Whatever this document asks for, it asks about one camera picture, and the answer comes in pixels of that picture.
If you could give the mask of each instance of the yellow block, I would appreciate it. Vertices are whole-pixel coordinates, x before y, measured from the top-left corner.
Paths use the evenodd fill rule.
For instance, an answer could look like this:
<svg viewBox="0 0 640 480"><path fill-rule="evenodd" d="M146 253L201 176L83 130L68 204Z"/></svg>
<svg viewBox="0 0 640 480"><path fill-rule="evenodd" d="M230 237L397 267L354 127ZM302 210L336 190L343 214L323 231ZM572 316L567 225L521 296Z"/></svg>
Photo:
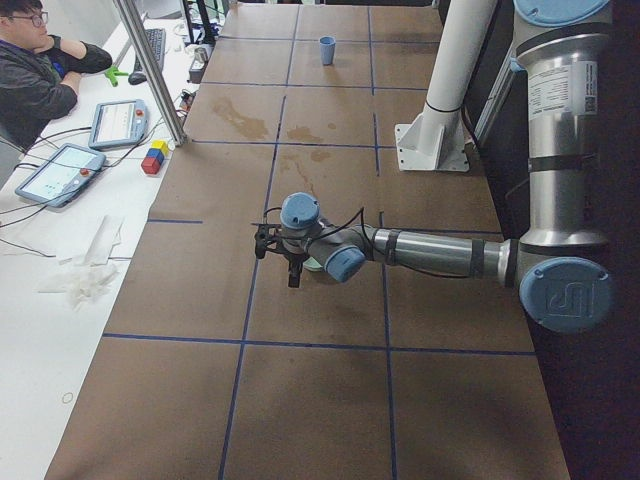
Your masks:
<svg viewBox="0 0 640 480"><path fill-rule="evenodd" d="M169 145L164 140L154 140L151 143L151 148L157 148L165 157L169 154Z"/></svg>

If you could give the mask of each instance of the stack of blocks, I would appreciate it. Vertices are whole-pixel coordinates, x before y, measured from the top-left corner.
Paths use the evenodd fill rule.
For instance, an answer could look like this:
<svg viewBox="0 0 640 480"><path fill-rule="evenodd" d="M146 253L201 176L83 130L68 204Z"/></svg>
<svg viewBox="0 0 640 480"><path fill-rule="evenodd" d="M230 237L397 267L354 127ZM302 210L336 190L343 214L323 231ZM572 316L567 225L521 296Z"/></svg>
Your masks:
<svg viewBox="0 0 640 480"><path fill-rule="evenodd" d="M164 140L154 140L151 148L142 161L142 170L149 175L155 175L160 171L162 162L169 154L169 146Z"/></svg>

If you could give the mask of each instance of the black strap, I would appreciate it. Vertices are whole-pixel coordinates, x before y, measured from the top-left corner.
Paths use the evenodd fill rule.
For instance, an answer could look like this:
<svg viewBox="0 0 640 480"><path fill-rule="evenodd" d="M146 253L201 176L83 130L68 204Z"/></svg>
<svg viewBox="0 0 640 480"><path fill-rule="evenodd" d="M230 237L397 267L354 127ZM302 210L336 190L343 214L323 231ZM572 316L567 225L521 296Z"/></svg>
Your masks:
<svg viewBox="0 0 640 480"><path fill-rule="evenodd" d="M552 157L536 157L529 159L529 172L545 172L549 170L582 170L585 162L592 155L556 155Z"/></svg>
<svg viewBox="0 0 640 480"><path fill-rule="evenodd" d="M402 230L389 230L389 238L384 249L384 261L387 265L396 265L396 246L398 245L398 237Z"/></svg>
<svg viewBox="0 0 640 480"><path fill-rule="evenodd" d="M469 265L469 276L471 278L482 278L484 276L484 240L471 240L471 264Z"/></svg>
<svg viewBox="0 0 640 480"><path fill-rule="evenodd" d="M427 100L425 103L427 104L427 107L429 107L431 110L435 110L436 112L440 112L440 113L453 113L453 112L457 112L462 108L462 105L461 105L458 108L454 108L453 110L440 110L439 108L436 108L433 105L430 105L429 100Z"/></svg>

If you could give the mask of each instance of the blue cup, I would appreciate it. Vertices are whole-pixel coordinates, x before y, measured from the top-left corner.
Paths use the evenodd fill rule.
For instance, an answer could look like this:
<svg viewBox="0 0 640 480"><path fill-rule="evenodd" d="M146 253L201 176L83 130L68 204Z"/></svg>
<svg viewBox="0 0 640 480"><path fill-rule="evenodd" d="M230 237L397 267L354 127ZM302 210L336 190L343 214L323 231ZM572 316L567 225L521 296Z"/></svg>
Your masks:
<svg viewBox="0 0 640 480"><path fill-rule="evenodd" d="M322 37L320 39L320 58L323 65L333 63L333 55L336 51L336 39L333 37Z"/></svg>

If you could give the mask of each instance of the keyboard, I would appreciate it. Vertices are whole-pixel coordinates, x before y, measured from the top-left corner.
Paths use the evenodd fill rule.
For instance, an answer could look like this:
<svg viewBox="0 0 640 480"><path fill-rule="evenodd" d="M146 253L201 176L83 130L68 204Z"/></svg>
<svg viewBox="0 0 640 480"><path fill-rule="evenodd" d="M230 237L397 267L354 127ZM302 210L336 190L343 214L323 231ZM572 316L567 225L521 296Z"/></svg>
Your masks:
<svg viewBox="0 0 640 480"><path fill-rule="evenodd" d="M147 40L149 40L149 45L151 45L151 50L153 50L153 54L156 57L156 61L158 62L158 66L160 67L160 71L164 68L164 46L167 41L167 32L164 28L149 28L144 31L147 34ZM141 72L142 65L140 64L140 60L136 55L136 63L133 65L134 72Z"/></svg>

